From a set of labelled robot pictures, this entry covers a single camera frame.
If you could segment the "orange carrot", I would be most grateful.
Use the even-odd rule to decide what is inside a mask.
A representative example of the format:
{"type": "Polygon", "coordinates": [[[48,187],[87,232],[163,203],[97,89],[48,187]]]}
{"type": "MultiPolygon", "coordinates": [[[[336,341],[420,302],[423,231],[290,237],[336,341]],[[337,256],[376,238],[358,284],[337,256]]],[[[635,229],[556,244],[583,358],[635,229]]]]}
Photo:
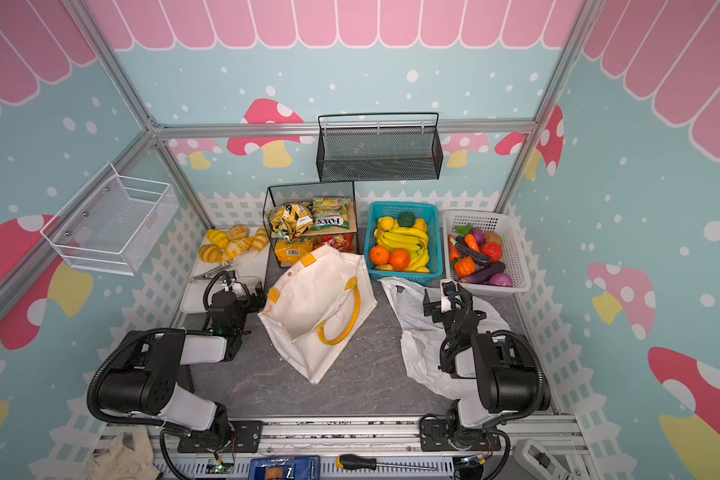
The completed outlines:
{"type": "Polygon", "coordinates": [[[480,247],[476,237],[472,233],[467,234],[464,237],[464,241],[471,250],[473,250],[475,252],[480,252],[481,247],[480,247]]]}

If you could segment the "white canvas tote bag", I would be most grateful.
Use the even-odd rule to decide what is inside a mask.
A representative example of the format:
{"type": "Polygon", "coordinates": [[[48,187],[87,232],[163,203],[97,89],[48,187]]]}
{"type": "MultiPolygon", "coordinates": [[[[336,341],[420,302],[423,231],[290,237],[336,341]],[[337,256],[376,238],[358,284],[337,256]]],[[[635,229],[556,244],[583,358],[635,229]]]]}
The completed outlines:
{"type": "Polygon", "coordinates": [[[269,289],[259,319],[281,357],[316,385],[376,306],[365,258],[321,246],[269,289]]]}

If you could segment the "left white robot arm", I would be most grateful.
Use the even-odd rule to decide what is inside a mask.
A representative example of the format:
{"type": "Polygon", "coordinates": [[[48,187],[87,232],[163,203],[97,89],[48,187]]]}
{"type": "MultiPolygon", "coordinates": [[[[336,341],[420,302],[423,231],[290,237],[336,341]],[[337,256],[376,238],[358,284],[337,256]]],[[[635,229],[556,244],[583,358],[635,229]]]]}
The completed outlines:
{"type": "Polygon", "coordinates": [[[129,332],[94,373],[86,396],[89,412],[110,424],[160,427],[208,451],[236,443],[240,429],[228,420],[226,407],[197,396],[179,378],[190,366],[235,359],[247,317],[266,302],[261,284],[241,288],[241,295],[228,285],[204,294],[208,325],[202,330],[129,332]]]}

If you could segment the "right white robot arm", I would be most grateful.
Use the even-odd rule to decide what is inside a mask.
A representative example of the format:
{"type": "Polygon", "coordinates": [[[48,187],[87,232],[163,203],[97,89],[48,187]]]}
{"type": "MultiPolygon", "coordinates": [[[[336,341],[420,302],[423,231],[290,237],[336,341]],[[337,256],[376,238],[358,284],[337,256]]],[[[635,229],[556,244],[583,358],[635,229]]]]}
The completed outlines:
{"type": "Polygon", "coordinates": [[[551,406],[552,394],[541,361],[528,339],[511,330],[481,333],[488,314],[474,307],[472,293],[453,281],[440,283],[441,299],[424,297],[423,313],[444,327],[438,369],[470,390],[458,396],[443,417],[419,421],[425,451],[497,450],[497,429],[551,406]]]}

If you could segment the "gold black snack bag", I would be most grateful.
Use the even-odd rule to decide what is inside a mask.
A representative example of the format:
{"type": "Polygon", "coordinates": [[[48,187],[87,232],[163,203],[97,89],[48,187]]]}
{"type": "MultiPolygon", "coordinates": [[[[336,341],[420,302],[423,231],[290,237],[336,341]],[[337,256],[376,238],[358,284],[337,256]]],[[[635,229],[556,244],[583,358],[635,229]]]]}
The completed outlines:
{"type": "Polygon", "coordinates": [[[304,202],[276,206],[268,211],[266,218],[271,235],[289,241],[301,237],[313,223],[311,211],[304,202]]]}

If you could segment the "white plastic grocery bag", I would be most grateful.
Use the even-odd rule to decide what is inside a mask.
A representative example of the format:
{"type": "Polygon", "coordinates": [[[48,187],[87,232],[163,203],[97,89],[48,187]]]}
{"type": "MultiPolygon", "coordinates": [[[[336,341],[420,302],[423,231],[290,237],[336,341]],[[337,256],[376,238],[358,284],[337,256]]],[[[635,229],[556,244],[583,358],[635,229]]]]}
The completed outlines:
{"type": "Polygon", "coordinates": [[[427,288],[400,277],[384,277],[381,285],[402,328],[400,340],[403,361],[408,377],[424,385],[435,394],[458,400],[478,391],[472,352],[458,355],[457,376],[440,369],[440,351],[447,331],[424,313],[424,301],[443,300],[450,313],[459,308],[442,294],[441,288],[427,288]]]}

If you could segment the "green yellow snack bag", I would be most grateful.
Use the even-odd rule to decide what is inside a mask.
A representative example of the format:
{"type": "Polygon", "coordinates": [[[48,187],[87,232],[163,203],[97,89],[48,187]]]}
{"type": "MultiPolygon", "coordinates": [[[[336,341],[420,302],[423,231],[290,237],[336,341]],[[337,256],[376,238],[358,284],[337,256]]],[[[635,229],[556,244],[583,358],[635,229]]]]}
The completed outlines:
{"type": "Polygon", "coordinates": [[[340,230],[350,229],[351,200],[345,197],[316,197],[312,202],[311,231],[320,232],[338,228],[340,230]]]}

